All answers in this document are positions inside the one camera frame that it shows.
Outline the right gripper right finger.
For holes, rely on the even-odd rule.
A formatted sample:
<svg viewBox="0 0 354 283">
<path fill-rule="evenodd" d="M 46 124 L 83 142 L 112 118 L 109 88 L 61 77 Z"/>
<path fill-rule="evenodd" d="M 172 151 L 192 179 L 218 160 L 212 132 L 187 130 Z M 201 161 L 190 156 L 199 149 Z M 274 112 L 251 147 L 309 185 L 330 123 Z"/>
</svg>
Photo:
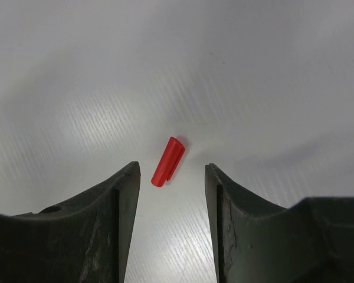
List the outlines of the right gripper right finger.
<svg viewBox="0 0 354 283">
<path fill-rule="evenodd" d="M 205 167 L 218 282 L 354 282 L 354 198 L 283 208 Z"/>
</svg>

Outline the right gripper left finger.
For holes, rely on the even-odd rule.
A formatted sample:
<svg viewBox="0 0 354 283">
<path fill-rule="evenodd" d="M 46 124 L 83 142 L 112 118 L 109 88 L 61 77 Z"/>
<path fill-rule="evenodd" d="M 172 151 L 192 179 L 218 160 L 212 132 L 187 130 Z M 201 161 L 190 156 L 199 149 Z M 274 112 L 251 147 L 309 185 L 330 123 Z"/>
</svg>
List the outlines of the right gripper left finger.
<svg viewBox="0 0 354 283">
<path fill-rule="evenodd" d="M 139 190 L 131 162 L 39 213 L 0 214 L 0 282 L 123 282 Z"/>
</svg>

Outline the red pen cap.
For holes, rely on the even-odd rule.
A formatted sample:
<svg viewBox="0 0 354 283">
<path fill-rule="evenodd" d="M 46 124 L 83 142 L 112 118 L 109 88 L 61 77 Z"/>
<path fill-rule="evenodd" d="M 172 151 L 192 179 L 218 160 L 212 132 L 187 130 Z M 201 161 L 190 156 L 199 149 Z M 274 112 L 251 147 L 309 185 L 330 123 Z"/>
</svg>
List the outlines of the red pen cap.
<svg viewBox="0 0 354 283">
<path fill-rule="evenodd" d="M 162 187 L 171 180 L 184 152 L 185 146 L 177 138 L 170 137 L 151 179 L 154 186 Z"/>
</svg>

